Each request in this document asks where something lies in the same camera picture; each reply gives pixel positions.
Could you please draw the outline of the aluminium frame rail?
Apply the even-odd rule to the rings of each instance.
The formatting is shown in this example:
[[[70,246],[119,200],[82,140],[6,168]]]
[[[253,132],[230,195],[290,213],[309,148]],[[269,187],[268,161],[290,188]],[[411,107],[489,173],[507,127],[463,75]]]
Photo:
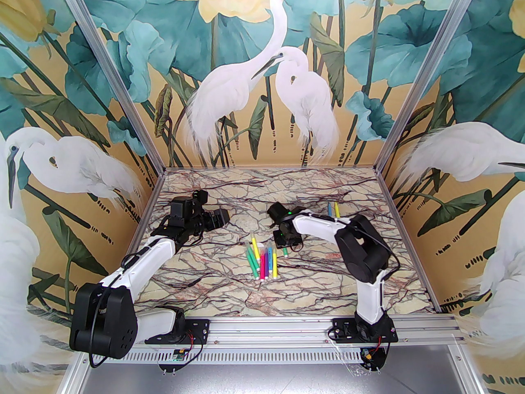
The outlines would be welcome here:
[[[156,317],[156,314],[148,313],[136,319],[108,318],[94,328],[87,326],[84,330],[72,330],[71,348],[99,356],[122,358],[135,344],[144,343],[146,339],[156,334],[169,332],[176,322],[158,326]],[[328,330],[332,328],[332,319],[334,318],[208,319],[210,321],[208,340],[216,340],[222,334],[247,338],[283,337],[286,340],[318,335],[330,339]],[[399,337],[398,343],[414,343],[416,340],[431,342],[440,339],[465,343],[465,337],[452,316],[444,314],[422,317],[396,316],[391,319],[394,321]]]

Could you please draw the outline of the vented metal panel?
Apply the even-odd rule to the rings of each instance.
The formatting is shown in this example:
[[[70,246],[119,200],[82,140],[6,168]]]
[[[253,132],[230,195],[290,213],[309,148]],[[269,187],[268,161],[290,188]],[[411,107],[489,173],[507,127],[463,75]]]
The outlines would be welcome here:
[[[337,364],[201,364],[164,373],[152,364],[81,367],[57,394],[488,394],[446,346],[392,347],[373,373]]]

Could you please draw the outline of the aluminium corner post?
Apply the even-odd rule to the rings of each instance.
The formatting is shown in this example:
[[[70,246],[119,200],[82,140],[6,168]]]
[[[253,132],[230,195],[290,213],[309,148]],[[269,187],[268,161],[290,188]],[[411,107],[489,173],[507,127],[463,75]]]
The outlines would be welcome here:
[[[100,36],[99,31],[94,24],[86,3],[84,0],[65,0],[65,2],[84,34],[94,56],[97,58],[97,61],[99,62],[99,65],[118,102],[122,105],[124,113],[128,116],[139,140],[142,142],[147,154],[150,156],[154,169],[161,176],[165,171],[165,164],[153,143],[127,88],[125,87],[125,84],[116,68],[116,64],[108,53],[105,43],[103,43],[103,38]]]
[[[428,90],[428,87],[431,86],[431,79],[437,71],[471,2],[472,0],[451,0],[450,7],[445,13],[444,19],[437,30],[435,38],[431,42],[431,46],[399,110],[392,129],[375,160],[374,171],[377,175],[383,171],[387,161],[390,156],[392,156],[394,147],[401,138],[401,134],[408,124],[408,120],[417,103],[422,98],[424,92]]]

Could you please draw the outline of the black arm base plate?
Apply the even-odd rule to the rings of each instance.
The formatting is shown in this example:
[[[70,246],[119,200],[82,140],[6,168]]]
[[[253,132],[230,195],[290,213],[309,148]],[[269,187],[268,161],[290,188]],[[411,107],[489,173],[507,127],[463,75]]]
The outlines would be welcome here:
[[[388,344],[399,341],[394,321],[389,316],[373,324],[354,317],[334,318],[331,330],[338,344]]]
[[[144,341],[147,345],[190,345],[208,342],[210,321],[208,319],[177,319],[172,329],[165,334],[156,334]]]

